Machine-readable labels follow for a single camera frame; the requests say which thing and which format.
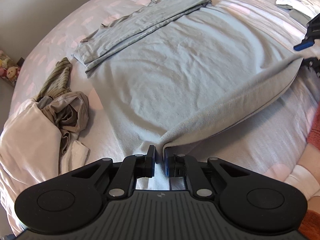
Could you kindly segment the light blue-grey pants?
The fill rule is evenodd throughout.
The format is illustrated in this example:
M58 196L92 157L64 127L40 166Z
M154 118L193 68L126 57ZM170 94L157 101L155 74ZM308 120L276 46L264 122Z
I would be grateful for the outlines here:
M217 155L264 173L280 141L266 123L297 76L301 57L258 28L212 6L163 26L88 76L125 155L157 147L156 176L139 189L168 189L165 150L200 161Z

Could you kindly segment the light blue-grey long-sleeve shirt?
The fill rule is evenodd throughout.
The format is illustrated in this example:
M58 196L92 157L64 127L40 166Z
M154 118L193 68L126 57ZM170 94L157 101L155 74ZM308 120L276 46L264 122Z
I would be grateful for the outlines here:
M150 0L129 15L100 27L82 39L73 52L87 76L104 60L163 26L211 4L212 0Z

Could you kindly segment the pink polka dot bedsheet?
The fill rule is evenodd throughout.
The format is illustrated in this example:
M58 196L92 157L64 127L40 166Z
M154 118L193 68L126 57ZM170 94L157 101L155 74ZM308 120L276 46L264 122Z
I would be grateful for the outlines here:
M26 188L98 159L158 151L148 190L179 188L164 150L219 157L288 181L319 102L319 78L293 51L305 28L276 0L90 0L33 49L1 133L1 207L14 234ZM69 59L69 87L88 123L59 151L61 132L36 96Z

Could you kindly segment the tan brown garment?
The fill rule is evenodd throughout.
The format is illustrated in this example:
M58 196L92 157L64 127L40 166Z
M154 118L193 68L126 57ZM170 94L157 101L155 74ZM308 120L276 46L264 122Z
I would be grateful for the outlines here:
M79 134L87 127L88 109L88 97L81 91L63 94L41 109L61 132L61 155L66 153L72 135Z

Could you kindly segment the cream white sweater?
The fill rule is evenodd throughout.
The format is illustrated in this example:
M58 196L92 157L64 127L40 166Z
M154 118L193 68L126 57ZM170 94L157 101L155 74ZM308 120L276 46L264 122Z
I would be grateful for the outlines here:
M84 165L89 149L72 136L60 152L60 130L34 100L20 104L1 134L1 174L22 184L36 184Z

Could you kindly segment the grey knit sock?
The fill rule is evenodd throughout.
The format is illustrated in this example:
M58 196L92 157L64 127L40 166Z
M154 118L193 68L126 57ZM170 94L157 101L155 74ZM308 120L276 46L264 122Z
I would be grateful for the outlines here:
M40 100L37 103L37 106L39 109L43 109L48 104L50 104L52 101L53 101L53 98L51 96L45 95L42 98L40 98Z

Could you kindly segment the brown striped garment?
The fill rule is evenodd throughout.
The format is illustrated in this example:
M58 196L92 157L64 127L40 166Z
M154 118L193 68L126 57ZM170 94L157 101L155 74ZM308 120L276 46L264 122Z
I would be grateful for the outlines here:
M55 99L63 94L71 92L68 85L71 70L72 64L67 57L64 57L61 61L57 62L40 92L35 96L35 100L40 101L45 96Z

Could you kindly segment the orange-red fuzzy garment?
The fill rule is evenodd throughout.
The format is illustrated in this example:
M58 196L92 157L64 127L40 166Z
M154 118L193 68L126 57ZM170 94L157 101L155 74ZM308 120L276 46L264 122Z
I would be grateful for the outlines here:
M308 210L299 231L307 239L319 239L319 110L313 118L306 142L298 164L306 170L303 190L308 199Z

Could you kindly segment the clear tube of plush toys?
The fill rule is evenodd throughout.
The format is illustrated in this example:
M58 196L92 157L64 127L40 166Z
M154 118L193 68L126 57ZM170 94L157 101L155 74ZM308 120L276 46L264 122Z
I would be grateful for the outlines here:
M21 67L18 66L6 53L0 51L1 79L15 87Z

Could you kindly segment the dark wall socket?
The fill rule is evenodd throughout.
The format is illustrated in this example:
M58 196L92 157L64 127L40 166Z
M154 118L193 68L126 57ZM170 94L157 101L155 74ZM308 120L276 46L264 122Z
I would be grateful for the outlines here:
M25 61L25 59L21 57L21 58L17 61L17 65L20 66L20 67L23 66L24 61Z

